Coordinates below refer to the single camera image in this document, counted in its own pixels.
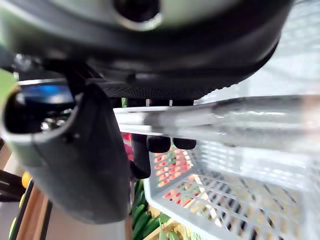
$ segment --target black plastic housing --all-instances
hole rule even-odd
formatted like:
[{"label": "black plastic housing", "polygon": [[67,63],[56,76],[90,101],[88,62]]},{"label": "black plastic housing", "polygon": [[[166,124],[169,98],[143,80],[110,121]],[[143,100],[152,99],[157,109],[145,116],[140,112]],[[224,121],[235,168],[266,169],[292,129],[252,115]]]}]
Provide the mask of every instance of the black plastic housing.
[{"label": "black plastic housing", "polygon": [[104,92],[94,84],[64,125],[37,132],[36,109],[16,102],[2,113],[2,137],[54,205],[89,224],[106,224],[128,216],[129,161],[121,133]]},{"label": "black plastic housing", "polygon": [[177,30],[97,24],[43,0],[2,0],[1,43],[41,59],[88,62],[109,97],[195,100],[248,78],[272,56],[294,0],[243,0]]}]

